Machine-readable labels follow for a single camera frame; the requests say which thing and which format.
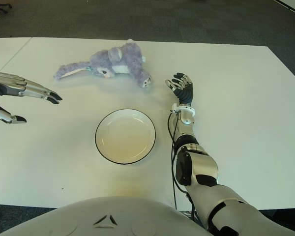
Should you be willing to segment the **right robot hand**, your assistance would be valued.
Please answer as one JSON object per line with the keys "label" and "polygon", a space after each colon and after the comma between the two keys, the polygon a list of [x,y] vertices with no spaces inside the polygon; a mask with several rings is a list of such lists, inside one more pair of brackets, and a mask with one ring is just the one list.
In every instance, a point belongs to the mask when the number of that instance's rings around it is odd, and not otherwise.
{"label": "right robot hand", "polygon": [[180,104],[191,105],[193,100],[193,83],[191,79],[183,73],[176,73],[171,80],[165,80],[169,89],[178,98]]}

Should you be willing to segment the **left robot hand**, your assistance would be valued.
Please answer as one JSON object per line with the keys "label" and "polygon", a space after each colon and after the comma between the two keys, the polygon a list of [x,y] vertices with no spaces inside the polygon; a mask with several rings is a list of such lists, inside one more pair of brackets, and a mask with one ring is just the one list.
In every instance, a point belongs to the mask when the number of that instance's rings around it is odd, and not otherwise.
{"label": "left robot hand", "polygon": [[[23,77],[0,72],[0,96],[34,97],[47,100],[53,104],[59,104],[62,98],[54,91],[27,80]],[[0,106],[0,120],[7,124],[27,123],[21,116],[14,116]]]}

